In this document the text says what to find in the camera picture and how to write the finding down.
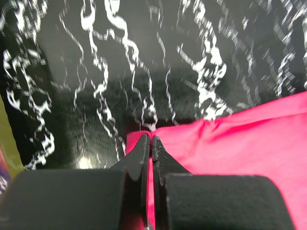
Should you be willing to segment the bright pink t shirt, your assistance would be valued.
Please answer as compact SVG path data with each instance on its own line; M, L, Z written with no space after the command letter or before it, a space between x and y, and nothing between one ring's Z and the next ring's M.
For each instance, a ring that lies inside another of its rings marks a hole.
M162 127L166 151L195 174L257 174L280 188L295 227L307 227L307 94L212 121Z

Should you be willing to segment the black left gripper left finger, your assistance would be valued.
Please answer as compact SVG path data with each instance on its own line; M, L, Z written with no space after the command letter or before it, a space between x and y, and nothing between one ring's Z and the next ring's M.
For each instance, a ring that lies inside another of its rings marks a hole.
M26 171L0 202L3 230L143 230L150 138L109 169Z

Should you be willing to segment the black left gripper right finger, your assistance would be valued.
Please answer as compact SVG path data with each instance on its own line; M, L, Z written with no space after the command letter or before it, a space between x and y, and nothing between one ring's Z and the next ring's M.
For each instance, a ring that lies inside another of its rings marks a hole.
M195 175L153 138L158 230L293 230L278 187L259 175Z

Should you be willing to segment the olive green plastic tub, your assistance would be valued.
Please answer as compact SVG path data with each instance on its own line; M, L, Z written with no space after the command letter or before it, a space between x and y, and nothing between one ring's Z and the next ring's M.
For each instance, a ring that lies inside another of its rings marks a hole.
M0 99L0 195L7 190L10 181L24 171L20 154L13 137L5 106Z

